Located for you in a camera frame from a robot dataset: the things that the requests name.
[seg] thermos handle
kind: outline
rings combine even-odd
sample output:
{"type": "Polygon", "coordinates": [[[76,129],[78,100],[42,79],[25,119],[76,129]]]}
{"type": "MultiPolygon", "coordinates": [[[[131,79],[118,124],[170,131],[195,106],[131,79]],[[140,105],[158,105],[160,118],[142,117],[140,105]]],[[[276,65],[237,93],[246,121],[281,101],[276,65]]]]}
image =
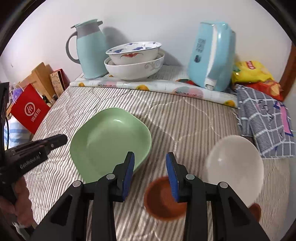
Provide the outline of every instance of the thermos handle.
{"type": "Polygon", "coordinates": [[[215,55],[212,68],[205,80],[205,87],[207,89],[214,89],[221,72],[227,64],[231,37],[227,32],[228,28],[229,26],[226,23],[219,23],[213,26],[213,37],[215,37],[213,40],[215,42],[213,43],[212,48],[215,48],[215,55]]]}
{"type": "Polygon", "coordinates": [[[67,43],[66,43],[66,54],[68,55],[69,59],[71,59],[74,63],[77,63],[77,64],[80,64],[80,61],[79,59],[74,59],[71,54],[70,54],[70,51],[69,51],[69,42],[70,42],[70,39],[74,36],[77,36],[77,31],[72,33],[71,36],[68,38],[67,40],[67,43]]]}

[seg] red snack bag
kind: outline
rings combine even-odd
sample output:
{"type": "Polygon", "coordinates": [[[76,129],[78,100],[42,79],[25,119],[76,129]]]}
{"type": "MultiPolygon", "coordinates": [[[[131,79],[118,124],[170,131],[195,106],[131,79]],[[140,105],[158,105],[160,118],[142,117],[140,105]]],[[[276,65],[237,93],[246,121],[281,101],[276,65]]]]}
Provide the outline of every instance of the red snack bag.
{"type": "Polygon", "coordinates": [[[268,79],[264,82],[246,83],[244,85],[255,90],[259,90],[262,93],[267,94],[278,101],[283,101],[283,97],[281,95],[281,86],[278,82],[274,80],[268,79]]]}
{"type": "Polygon", "coordinates": [[[12,115],[31,133],[35,134],[50,107],[29,84],[11,108],[12,115]]]}

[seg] light blue appliance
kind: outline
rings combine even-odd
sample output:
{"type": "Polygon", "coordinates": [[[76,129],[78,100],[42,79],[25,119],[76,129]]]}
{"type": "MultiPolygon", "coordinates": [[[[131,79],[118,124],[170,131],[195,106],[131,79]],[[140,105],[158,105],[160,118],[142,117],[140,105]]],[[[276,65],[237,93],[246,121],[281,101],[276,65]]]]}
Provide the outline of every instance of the light blue appliance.
{"type": "Polygon", "coordinates": [[[108,73],[104,61],[108,57],[106,51],[109,49],[105,36],[100,31],[99,26],[102,21],[93,19],[84,23],[76,24],[71,28],[76,28],[67,40],[66,53],[70,60],[80,64],[86,79],[94,79],[108,73]],[[69,52],[70,38],[77,36],[76,46],[79,59],[74,59],[69,52]]]}
{"type": "Polygon", "coordinates": [[[230,82],[234,51],[235,32],[227,23],[200,23],[189,78],[200,87],[224,91],[230,82]]]}

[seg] black cable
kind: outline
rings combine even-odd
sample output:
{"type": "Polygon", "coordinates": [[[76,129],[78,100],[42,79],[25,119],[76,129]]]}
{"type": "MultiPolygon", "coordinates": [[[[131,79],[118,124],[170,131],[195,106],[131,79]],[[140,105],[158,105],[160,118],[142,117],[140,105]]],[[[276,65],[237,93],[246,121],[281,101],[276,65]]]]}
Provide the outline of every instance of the black cable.
{"type": "Polygon", "coordinates": [[[6,125],[7,125],[7,147],[6,149],[8,150],[8,143],[9,143],[9,126],[8,126],[8,119],[5,117],[6,120],[6,125]]]}

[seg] plastic bag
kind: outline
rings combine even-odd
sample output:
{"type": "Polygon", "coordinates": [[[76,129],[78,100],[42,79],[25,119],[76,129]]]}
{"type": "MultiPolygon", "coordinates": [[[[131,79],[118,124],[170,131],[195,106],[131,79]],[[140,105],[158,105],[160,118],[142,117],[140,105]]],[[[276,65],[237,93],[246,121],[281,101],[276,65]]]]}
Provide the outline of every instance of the plastic bag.
{"type": "Polygon", "coordinates": [[[282,91],[281,86],[278,82],[274,80],[267,80],[265,82],[258,82],[258,83],[249,83],[244,85],[251,87],[255,90],[259,90],[264,94],[267,94],[272,98],[283,102],[283,97],[281,95],[281,91],[282,91]]]}
{"type": "Polygon", "coordinates": [[[242,61],[235,63],[231,79],[233,84],[274,80],[271,73],[258,61],[242,61]]]}
{"type": "Polygon", "coordinates": [[[35,134],[49,109],[33,85],[29,84],[13,104],[11,113],[25,128],[35,134]]]}

